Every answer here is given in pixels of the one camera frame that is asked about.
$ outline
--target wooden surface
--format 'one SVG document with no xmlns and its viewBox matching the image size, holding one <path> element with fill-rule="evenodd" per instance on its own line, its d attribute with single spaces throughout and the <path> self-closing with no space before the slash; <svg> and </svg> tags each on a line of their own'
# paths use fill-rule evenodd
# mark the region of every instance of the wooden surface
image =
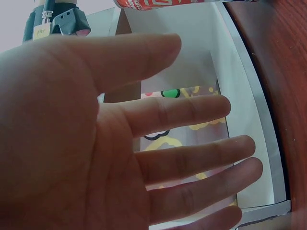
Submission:
<svg viewBox="0 0 307 230">
<path fill-rule="evenodd" d="M 307 0 L 226 4 L 248 47 L 273 116 L 292 200 L 307 229 Z"/>
</svg>

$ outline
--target hand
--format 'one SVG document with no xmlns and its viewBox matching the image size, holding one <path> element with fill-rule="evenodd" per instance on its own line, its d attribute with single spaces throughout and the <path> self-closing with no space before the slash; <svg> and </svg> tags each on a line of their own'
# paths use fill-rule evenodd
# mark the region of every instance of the hand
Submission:
<svg viewBox="0 0 307 230">
<path fill-rule="evenodd" d="M 250 158 L 205 180 L 146 191 L 255 150 L 251 138 L 238 137 L 133 152 L 134 138 L 226 116 L 223 96 L 98 104 L 100 93 L 170 66 L 180 47 L 177 35 L 50 36 L 1 55 L 1 228 L 146 230 L 259 179 L 262 164 Z M 175 229 L 228 230 L 240 218 L 240 209 L 229 207 Z"/>
</svg>

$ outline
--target can label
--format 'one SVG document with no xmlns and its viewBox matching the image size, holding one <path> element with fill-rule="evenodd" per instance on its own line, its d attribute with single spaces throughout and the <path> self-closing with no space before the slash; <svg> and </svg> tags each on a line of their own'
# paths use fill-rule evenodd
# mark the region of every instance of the can label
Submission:
<svg viewBox="0 0 307 230">
<path fill-rule="evenodd" d="M 132 8 L 139 11 L 146 11 L 165 6 L 176 6 L 198 2 L 220 2 L 220 1 L 258 1 L 258 0 L 114 0 L 122 8 Z"/>
</svg>

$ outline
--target paper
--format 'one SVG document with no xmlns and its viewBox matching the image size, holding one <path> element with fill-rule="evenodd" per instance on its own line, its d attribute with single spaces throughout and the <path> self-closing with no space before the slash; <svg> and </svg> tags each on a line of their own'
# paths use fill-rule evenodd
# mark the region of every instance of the paper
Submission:
<svg viewBox="0 0 307 230">
<path fill-rule="evenodd" d="M 190 98 L 190 97 L 195 97 L 200 95 L 210 95 L 210 94 L 215 94 L 215 95 L 219 94 L 216 85 L 214 85 L 213 87 L 196 86 L 191 88 L 145 93 L 141 95 L 141 98 L 148 98 L 148 97 Z M 173 147 L 201 145 L 225 138 L 228 138 L 227 124 L 226 124 L 226 119 L 221 118 L 207 123 L 202 123 L 193 126 L 178 127 L 171 130 L 165 130 L 162 132 L 146 135 L 141 138 L 141 151 L 161 150 Z M 151 185 L 148 186 L 147 189 L 148 190 L 162 189 L 166 187 L 176 186 L 178 184 L 184 184 L 184 183 L 194 182 L 197 180 L 206 179 L 207 177 L 217 174 L 228 167 L 222 167 L 207 172 L 201 172 L 195 176 L 183 180 Z M 236 200 L 235 196 L 227 198 L 204 209 L 203 211 L 197 213 L 196 215 L 184 218 L 180 221 L 194 221 L 199 218 L 205 217 L 231 204 L 232 205 L 236 204 L 235 200 Z"/>
</svg>

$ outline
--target yellow pattern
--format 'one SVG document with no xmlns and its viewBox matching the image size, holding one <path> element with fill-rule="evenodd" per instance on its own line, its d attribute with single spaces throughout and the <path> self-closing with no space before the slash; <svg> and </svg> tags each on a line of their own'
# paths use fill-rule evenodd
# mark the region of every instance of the yellow pattern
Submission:
<svg viewBox="0 0 307 230">
<path fill-rule="evenodd" d="M 198 93 L 199 90 L 200 90 L 200 87 L 199 86 L 195 86 L 195 89 L 194 89 L 193 93 Z"/>
<path fill-rule="evenodd" d="M 160 137 L 159 139 L 153 141 L 146 149 L 145 151 L 151 151 L 151 150 L 157 150 L 160 146 L 162 146 L 163 144 L 169 144 L 171 146 L 175 146 L 175 147 L 181 147 L 182 143 L 175 139 L 175 138 L 170 138 L 170 137 Z"/>
<path fill-rule="evenodd" d="M 199 130 L 201 128 L 207 127 L 208 125 L 216 125 L 218 123 L 226 123 L 225 117 L 217 119 L 217 120 L 214 120 L 214 121 L 210 121 L 210 122 L 201 123 L 201 124 L 198 124 L 198 125 L 189 126 L 189 128 L 192 129 L 193 131 L 197 131 L 197 130 Z"/>
<path fill-rule="evenodd" d="M 189 98 L 190 95 L 188 94 L 187 90 L 186 89 L 180 89 L 180 91 L 182 92 L 182 94 L 186 97 L 186 98 Z"/>
<path fill-rule="evenodd" d="M 206 179 L 207 176 L 206 176 L 205 173 L 202 172 L 202 173 L 197 174 L 196 178 L 199 179 L 199 180 L 203 180 L 203 179 Z"/>
</svg>

